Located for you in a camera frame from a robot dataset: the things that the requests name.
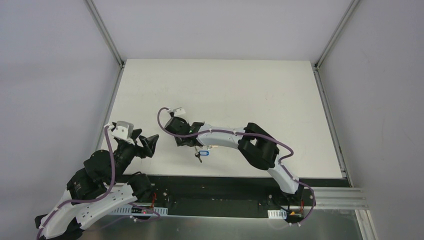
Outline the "large metal keyring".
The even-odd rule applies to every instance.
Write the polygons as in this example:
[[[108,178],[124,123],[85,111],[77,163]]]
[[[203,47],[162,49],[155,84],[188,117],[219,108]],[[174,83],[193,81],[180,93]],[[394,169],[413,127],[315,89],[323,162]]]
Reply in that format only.
[[[218,145],[210,144],[210,145],[207,145],[207,146],[206,146],[206,149],[207,149],[208,151],[210,151],[210,150],[212,150],[213,148],[217,148],[217,147],[219,147],[219,146],[218,146]]]

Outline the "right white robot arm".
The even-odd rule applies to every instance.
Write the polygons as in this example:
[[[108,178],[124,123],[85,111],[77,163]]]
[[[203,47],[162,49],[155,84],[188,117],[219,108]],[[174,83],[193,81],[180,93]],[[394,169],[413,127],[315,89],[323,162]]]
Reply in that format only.
[[[296,205],[304,198],[304,187],[299,178],[283,162],[294,155],[294,150],[256,123],[229,128],[205,122],[189,124],[185,119],[173,116],[160,128],[173,136],[178,146],[236,149],[252,167],[268,172],[284,193],[284,200],[288,204]]]

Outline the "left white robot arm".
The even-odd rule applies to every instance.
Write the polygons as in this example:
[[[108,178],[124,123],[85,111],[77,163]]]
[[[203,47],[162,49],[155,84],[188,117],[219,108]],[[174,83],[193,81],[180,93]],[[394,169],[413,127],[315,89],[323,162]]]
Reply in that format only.
[[[36,239],[76,240],[115,209],[136,201],[155,200],[148,176],[140,171],[130,175],[122,186],[114,186],[134,158],[153,157],[159,135],[145,137],[142,129],[118,126],[115,122],[106,124],[103,133],[108,149],[92,153],[68,181],[56,206],[34,219]]]

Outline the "blue capped key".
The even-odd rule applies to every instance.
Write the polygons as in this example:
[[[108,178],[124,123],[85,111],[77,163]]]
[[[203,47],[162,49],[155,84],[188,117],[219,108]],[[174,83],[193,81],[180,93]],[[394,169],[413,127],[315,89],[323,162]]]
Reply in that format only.
[[[197,151],[194,156],[199,160],[200,163],[202,163],[202,157],[207,157],[210,155],[210,152],[208,150],[200,150]]]

